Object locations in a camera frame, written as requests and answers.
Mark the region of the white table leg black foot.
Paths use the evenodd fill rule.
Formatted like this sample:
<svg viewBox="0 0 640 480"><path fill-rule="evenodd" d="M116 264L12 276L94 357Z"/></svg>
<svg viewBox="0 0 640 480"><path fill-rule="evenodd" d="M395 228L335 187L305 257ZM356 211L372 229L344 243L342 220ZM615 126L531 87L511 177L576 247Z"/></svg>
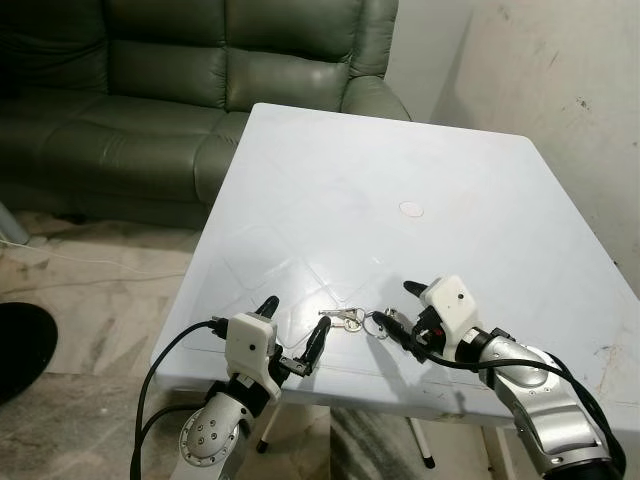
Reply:
<svg viewBox="0 0 640 480"><path fill-rule="evenodd" d="M256 445L256 452L259 454L268 453L268 449L271 443L271 433L273 433L273 429L275 428L276 419L280 415L280 411L282 411L282 407L274 407L270 412L264 413L264 421L262 421L262 426L260 429L260 438L259 442Z"/></svg>
<svg viewBox="0 0 640 480"><path fill-rule="evenodd" d="M428 443L428 436L426 436L425 426L419 419L413 419L413 417L407 417L406 421L410 425L410 430L415 439L417 448L419 448L422 463L426 468L435 468L436 461L434 454L430 451L430 445Z"/></svg>

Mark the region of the dark green leather sofa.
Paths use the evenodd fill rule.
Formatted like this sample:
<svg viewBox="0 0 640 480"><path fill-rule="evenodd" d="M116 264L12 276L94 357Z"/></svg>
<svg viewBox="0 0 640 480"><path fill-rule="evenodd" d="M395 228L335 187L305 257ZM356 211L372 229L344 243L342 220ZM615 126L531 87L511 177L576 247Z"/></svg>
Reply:
<svg viewBox="0 0 640 480"><path fill-rule="evenodd" d="M398 0L0 0L0 205L198 228L261 102L408 120Z"/></svg>

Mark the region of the black round floor object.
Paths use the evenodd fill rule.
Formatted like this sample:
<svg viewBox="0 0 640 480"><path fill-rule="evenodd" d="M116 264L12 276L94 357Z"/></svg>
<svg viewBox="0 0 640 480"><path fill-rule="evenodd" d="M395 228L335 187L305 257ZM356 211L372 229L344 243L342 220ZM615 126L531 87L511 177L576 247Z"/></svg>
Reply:
<svg viewBox="0 0 640 480"><path fill-rule="evenodd" d="M58 324L33 303L0 303L0 404L44 374L58 347Z"/></svg>

